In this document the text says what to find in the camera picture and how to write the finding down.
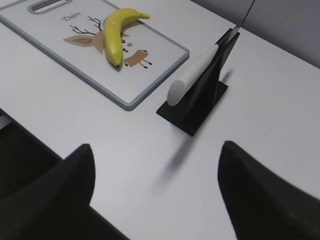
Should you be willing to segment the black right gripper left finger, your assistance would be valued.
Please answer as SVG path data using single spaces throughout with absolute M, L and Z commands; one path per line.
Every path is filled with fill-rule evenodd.
M 41 176 L 0 201 L 2 240 L 125 240 L 90 207 L 94 155 L 82 144 Z

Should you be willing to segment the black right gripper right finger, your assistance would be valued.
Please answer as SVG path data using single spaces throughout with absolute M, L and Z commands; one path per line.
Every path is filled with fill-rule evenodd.
M 272 172 L 233 141 L 223 143 L 217 181 L 238 240 L 320 238 L 320 200 Z

